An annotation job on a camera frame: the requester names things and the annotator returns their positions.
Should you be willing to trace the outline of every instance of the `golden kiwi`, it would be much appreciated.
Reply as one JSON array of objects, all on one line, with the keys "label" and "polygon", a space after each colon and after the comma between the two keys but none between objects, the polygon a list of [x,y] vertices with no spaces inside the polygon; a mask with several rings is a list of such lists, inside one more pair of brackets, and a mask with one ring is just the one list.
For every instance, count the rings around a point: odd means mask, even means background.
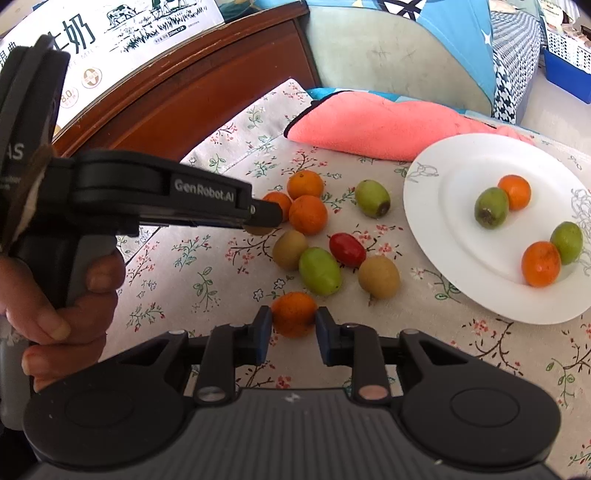
[{"label": "golden kiwi", "polygon": [[307,248],[308,240],[306,240],[304,234],[299,233],[297,230],[290,230],[275,242],[273,260],[283,270],[297,270],[300,257]]},{"label": "golden kiwi", "polygon": [[372,297],[379,300],[394,297],[400,286],[400,273],[389,258],[369,257],[357,273],[359,285]]}]

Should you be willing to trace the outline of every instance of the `red fruit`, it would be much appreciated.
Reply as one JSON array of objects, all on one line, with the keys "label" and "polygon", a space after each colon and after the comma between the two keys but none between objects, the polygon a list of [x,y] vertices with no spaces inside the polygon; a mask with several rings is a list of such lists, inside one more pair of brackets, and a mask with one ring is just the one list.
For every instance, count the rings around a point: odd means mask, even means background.
[{"label": "red fruit", "polygon": [[365,248],[348,233],[335,233],[329,241],[330,253],[345,267],[358,268],[366,257]]}]

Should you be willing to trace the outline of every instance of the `blue basket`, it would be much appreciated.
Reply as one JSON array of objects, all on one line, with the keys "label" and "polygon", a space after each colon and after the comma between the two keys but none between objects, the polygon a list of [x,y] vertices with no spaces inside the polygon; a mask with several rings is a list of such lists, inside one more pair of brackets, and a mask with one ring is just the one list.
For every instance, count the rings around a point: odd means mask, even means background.
[{"label": "blue basket", "polygon": [[591,74],[544,49],[546,78],[585,103],[591,103]]}]

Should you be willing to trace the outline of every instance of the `tablecloth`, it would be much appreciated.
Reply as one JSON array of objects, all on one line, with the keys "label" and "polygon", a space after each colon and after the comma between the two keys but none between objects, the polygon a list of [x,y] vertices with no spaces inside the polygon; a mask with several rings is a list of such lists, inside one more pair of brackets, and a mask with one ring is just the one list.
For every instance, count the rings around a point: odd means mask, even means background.
[{"label": "tablecloth", "polygon": [[[392,259],[402,279],[393,299],[373,301],[359,287],[355,273],[343,269],[341,290],[318,298],[318,303],[327,306],[338,323],[365,323],[387,336],[406,327],[420,329],[538,384],[556,399],[562,413],[549,465],[563,477],[591,473],[591,314],[562,325],[525,325],[472,302],[425,257],[404,215],[405,179],[421,181],[436,171],[285,139],[285,126],[309,104],[308,94],[289,80],[217,130],[183,163],[250,181],[256,197],[283,191],[296,171],[318,172],[326,184],[322,200],[329,222],[321,234],[309,238],[310,244],[327,248],[330,234],[349,232],[369,254]],[[520,130],[591,186],[591,158]],[[380,220],[363,216],[355,205],[353,189],[363,179],[378,180],[391,193],[392,208]],[[585,222],[591,222],[589,198],[583,196],[578,205]],[[130,261],[104,356],[167,330],[185,329],[199,336],[216,325],[248,323],[260,306],[286,292],[304,290],[297,273],[286,273],[271,259],[275,240],[288,228],[283,224],[268,235],[251,236],[230,229],[172,226],[144,231],[139,240],[120,238]],[[198,371],[195,367],[193,377]],[[389,378],[392,392],[400,394],[393,368]],[[350,369],[325,367],[314,335],[294,340],[273,332],[265,363],[238,369],[236,382],[265,388],[347,387]]]}]

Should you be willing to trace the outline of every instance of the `white basket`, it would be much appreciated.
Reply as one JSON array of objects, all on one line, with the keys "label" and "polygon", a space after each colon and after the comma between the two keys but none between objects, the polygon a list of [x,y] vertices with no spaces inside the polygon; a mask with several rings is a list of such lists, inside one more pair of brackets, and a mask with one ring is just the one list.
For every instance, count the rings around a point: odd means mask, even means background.
[{"label": "white basket", "polygon": [[550,53],[566,60],[586,73],[591,73],[591,52],[589,50],[579,46],[575,39],[559,35],[548,28],[546,28],[546,36],[548,37],[548,50]]}]

